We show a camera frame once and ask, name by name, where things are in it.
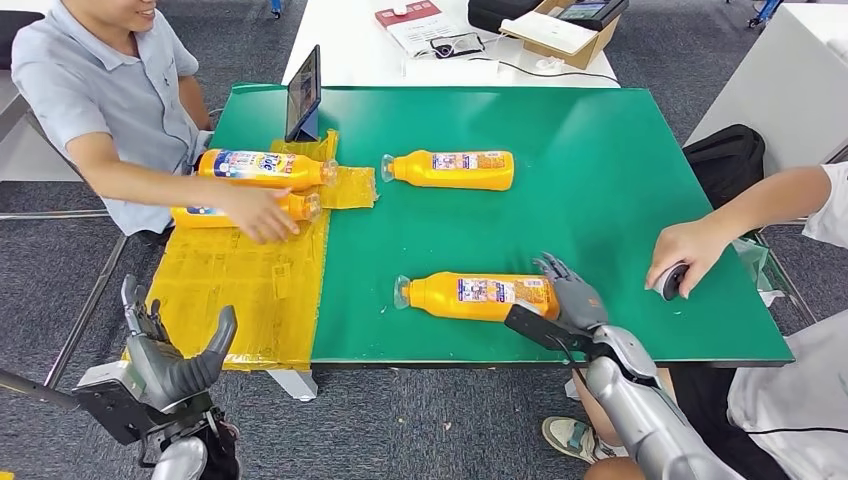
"bottle label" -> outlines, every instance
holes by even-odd
[[[433,170],[477,170],[506,166],[500,152],[434,153]]]
[[[215,176],[230,178],[271,174],[288,177],[294,169],[296,155],[264,152],[221,150],[215,157]]]
[[[211,207],[186,207],[186,211],[192,215],[218,215],[218,209]]]
[[[460,278],[457,281],[457,299],[460,302],[515,303],[516,299],[529,303],[544,303],[545,282],[541,278],[526,278],[516,282],[502,282],[488,278]]]

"person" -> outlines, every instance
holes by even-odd
[[[690,268],[680,294],[688,298],[733,239],[807,215],[806,236],[848,248],[848,163],[778,173],[699,220],[664,229],[646,285],[682,261]],[[673,367],[660,380],[707,446],[744,478],[848,478],[848,311],[787,343],[796,361],[783,367]],[[551,417],[545,438],[592,464],[587,480],[644,478],[601,406],[574,380],[592,426]]]
[[[56,0],[12,46],[15,85],[124,234],[161,234],[181,206],[218,208],[258,242],[297,233],[287,191],[189,175],[211,136],[197,70],[154,0]]]

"black cable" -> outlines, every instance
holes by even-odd
[[[616,80],[615,78],[610,77],[609,75],[603,75],[601,73],[562,72],[562,73],[545,74],[545,73],[531,72],[529,70],[525,70],[525,69],[519,67],[518,65],[513,65],[509,62],[504,62],[503,60],[498,60],[496,58],[474,57],[474,58],[469,58],[468,60],[486,60],[486,61],[489,61],[489,62],[498,62],[500,64],[506,65],[507,67],[514,68],[514,69],[518,70],[519,72],[523,72],[523,73],[526,73],[527,75],[532,75],[534,77],[556,78],[556,77],[566,77],[566,76],[569,76],[569,75],[583,75],[585,77],[605,78],[605,79],[607,79],[611,82],[615,82],[615,84],[618,85],[619,87],[621,86],[621,83],[618,80]]]
[[[767,435],[769,433],[780,433],[780,432],[833,432],[833,433],[844,433],[848,434],[848,430],[844,428],[833,428],[833,427],[804,427],[804,428],[775,428],[773,430],[760,430],[755,432],[749,432],[747,430],[743,430],[748,435]]]
[[[562,348],[562,351],[565,352],[565,358],[568,359],[569,363],[571,363],[572,365],[577,363],[574,361],[574,357],[571,356],[571,352],[568,350],[568,347],[565,346],[565,342],[563,342],[562,339],[552,337],[550,335],[547,335],[547,337],[559,344],[560,348]],[[583,385],[586,385],[586,377],[583,376],[583,372],[580,370],[580,368],[575,366],[574,371],[577,372],[577,376],[580,378],[580,381],[583,382]]]

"robotic hand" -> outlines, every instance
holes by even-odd
[[[146,289],[131,275],[121,293],[130,361],[90,368],[73,391],[80,405],[121,444],[141,441],[138,463],[155,467],[153,480],[240,478],[238,430],[224,421],[208,392],[235,336],[233,308],[221,310],[206,350],[184,359],[168,338],[159,301],[153,301],[148,313]],[[156,464],[144,460],[150,439],[162,452]]]
[[[559,259],[535,263],[560,305],[555,321],[533,307],[512,307],[506,325],[551,349],[583,352],[586,387],[604,408],[648,480],[743,480],[706,446],[657,378],[657,366],[629,331],[609,325],[600,296]]]

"smiling man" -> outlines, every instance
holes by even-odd
[[[57,0],[21,30],[12,79],[48,138],[127,234],[163,233],[171,206],[219,208],[257,241],[297,225],[286,192],[188,176],[209,138],[197,60],[153,0]]]

